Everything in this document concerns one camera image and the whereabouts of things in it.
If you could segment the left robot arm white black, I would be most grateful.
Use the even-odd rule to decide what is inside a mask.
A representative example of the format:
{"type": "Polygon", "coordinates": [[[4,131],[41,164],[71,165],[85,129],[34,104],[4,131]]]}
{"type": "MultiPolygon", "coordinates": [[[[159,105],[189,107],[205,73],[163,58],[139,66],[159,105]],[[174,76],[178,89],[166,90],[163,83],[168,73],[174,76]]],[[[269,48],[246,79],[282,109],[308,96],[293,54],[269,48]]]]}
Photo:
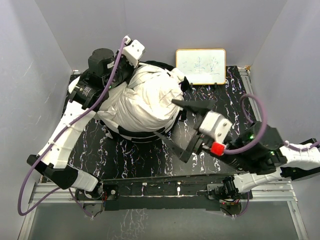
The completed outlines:
{"type": "Polygon", "coordinates": [[[38,154],[26,162],[60,189],[80,189],[91,199],[103,195],[103,182],[96,176],[69,165],[69,156],[88,122],[98,115],[110,91],[129,83],[145,50],[137,44],[114,53],[108,48],[94,50],[88,68],[68,86],[69,101],[51,138],[38,154]]]}

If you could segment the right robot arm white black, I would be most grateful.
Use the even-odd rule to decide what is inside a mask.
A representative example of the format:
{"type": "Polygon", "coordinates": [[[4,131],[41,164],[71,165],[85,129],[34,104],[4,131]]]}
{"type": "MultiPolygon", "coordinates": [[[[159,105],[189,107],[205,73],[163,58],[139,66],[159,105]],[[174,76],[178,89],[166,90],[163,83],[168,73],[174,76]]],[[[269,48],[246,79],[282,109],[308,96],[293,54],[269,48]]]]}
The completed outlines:
{"type": "Polygon", "coordinates": [[[282,179],[309,179],[320,174],[320,145],[314,139],[304,144],[290,144],[282,140],[278,130],[265,122],[256,121],[232,139],[232,123],[212,110],[215,102],[172,100],[172,103],[200,117],[194,125],[195,133],[186,149],[179,147],[159,132],[160,138],[183,162],[193,153],[204,151],[225,164],[244,171],[228,175],[221,183],[207,185],[211,200],[237,200],[253,188],[282,179]]]}

